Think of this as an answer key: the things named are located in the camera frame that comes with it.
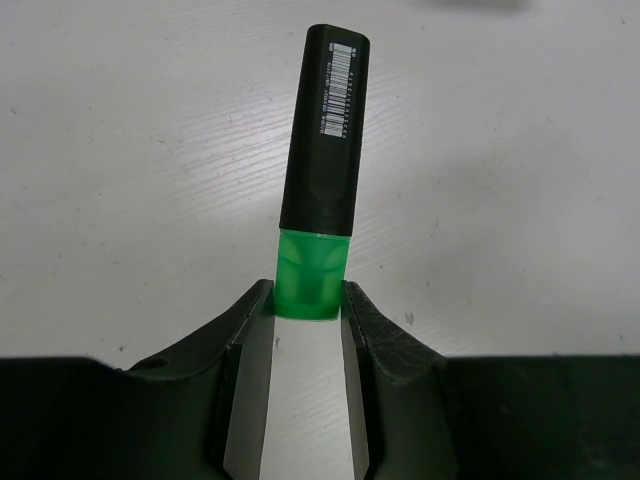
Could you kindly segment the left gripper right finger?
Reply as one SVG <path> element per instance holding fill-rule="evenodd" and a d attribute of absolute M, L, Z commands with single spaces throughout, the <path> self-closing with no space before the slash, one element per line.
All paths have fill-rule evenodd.
<path fill-rule="evenodd" d="M 342 286 L 358 479 L 635 479 L 635 355 L 446 357 Z"/>

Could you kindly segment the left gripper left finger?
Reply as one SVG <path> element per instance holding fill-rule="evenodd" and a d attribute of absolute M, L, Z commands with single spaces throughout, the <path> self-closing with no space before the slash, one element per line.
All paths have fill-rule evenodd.
<path fill-rule="evenodd" d="M 86 357 L 1 362 L 5 479 L 256 479 L 273 284 L 127 370 Z"/>

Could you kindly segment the green highlighter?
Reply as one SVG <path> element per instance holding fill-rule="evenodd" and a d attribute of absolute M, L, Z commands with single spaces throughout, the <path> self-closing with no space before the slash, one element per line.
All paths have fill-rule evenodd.
<path fill-rule="evenodd" d="M 275 313 L 332 320 L 339 312 L 355 218 L 369 39 L 317 24 L 306 35 L 287 160 Z"/>

